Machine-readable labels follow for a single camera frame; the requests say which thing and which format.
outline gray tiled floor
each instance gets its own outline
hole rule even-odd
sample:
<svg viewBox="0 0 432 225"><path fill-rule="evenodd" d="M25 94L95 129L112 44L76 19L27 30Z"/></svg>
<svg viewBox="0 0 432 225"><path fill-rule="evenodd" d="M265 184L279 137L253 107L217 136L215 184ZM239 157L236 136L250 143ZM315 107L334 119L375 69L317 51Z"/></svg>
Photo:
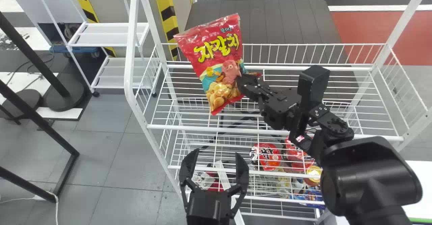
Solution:
<svg viewBox="0 0 432 225"><path fill-rule="evenodd" d="M0 127L0 165L53 189L69 154L31 121L18 126L0 119ZM79 122L56 121L53 127L81 153L60 197L60 224L177 224L185 219L123 95L93 98ZM4 179L0 195L2 201L33 197ZM54 214L49 202L14 201L0 205L0 225L53 224Z"/></svg>

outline cartoon octopus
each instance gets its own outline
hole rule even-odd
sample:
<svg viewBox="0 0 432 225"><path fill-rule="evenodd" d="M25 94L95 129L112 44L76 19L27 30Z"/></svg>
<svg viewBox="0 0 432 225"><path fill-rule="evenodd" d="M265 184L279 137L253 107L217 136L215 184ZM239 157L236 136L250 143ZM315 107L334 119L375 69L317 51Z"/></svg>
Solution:
<svg viewBox="0 0 432 225"><path fill-rule="evenodd" d="M237 76L241 76L239 65L233 60L227 60L222 64L222 74L224 84L233 84Z"/></svg>

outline robotic arm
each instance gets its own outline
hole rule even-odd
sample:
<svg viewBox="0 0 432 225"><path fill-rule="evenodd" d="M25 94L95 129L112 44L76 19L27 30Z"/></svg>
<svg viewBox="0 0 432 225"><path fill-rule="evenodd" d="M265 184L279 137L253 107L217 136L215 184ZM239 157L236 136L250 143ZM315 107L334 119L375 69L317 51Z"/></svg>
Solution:
<svg viewBox="0 0 432 225"><path fill-rule="evenodd" d="M327 208L350 225L408 225L402 205L419 202L422 187L415 173L380 136L354 138L348 124L322 104L330 71L318 65L304 70L297 94L269 87L261 77L237 78L242 94L258 102L264 121L290 131L289 140L323 168L321 191ZM306 127L319 126L314 138Z"/></svg>

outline red floor mat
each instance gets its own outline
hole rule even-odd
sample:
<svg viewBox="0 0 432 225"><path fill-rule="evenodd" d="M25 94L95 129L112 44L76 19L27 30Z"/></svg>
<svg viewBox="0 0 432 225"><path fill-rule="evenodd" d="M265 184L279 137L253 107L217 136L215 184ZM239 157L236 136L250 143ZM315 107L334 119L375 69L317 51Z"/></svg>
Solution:
<svg viewBox="0 0 432 225"><path fill-rule="evenodd" d="M342 43L385 43L402 12L353 11L332 15ZM432 11L414 14L394 51L402 65L432 65Z"/></svg>

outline white shelf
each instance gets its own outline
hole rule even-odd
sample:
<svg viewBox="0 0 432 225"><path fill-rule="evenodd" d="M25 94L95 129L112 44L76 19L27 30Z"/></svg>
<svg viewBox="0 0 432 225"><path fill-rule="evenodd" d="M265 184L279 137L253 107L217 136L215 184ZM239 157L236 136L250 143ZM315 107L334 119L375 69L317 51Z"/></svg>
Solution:
<svg viewBox="0 0 432 225"><path fill-rule="evenodd" d="M162 44L167 48L173 45ZM425 112L420 96L393 52L382 67L373 64L382 50L388 50L387 45L243 46L246 69L261 73L273 88L291 88L296 93L301 71L314 64L330 70L323 103L347 122L355 139L380 135L392 145L400 145L405 140L401 135L403 128L412 127L418 115ZM274 144L284 158L283 144L289 132L268 126L260 115L258 104L247 97L225 106L213 116L202 83L190 62L182 59L181 54L166 62L161 63L165 78L157 99L149 98L148 91L132 88L126 88L125 94L138 121L145 124L144 131L156 155L163 160L163 165L167 165L168 174L174 175L170 176L173 185L177 185L182 160L196 148L200 152L195 170L207 173L235 174L235 153L239 153L250 166L250 185L241 206L244 215L316 221L319 217L317 209L303 204L323 205L322 201L295 199L290 196L293 193L290 185L276 185L287 184L296 177L317 176L306 174L304 168L300 173L284 168L262 171L250 163L249 153L256 143ZM135 68L131 74L136 76ZM143 79L151 76L151 72L144 71ZM224 163L224 168L214 168L218 161ZM281 161L288 166L290 163L293 162L287 159Z"/></svg>
<svg viewBox="0 0 432 225"><path fill-rule="evenodd" d="M146 66L150 58L136 57L134 64L134 88L139 88L142 83L142 88L152 88L158 71L159 59L153 58L152 64L148 67L148 71L152 71L150 78L142 79ZM123 89L125 76L125 58L124 57L106 57L99 72L91 84L92 88L110 88L110 89Z"/></svg>
<svg viewBox="0 0 432 225"><path fill-rule="evenodd" d="M139 45L149 32L148 23L138 23L136 36ZM128 23L87 23L84 22L69 41L72 47L126 47Z"/></svg>

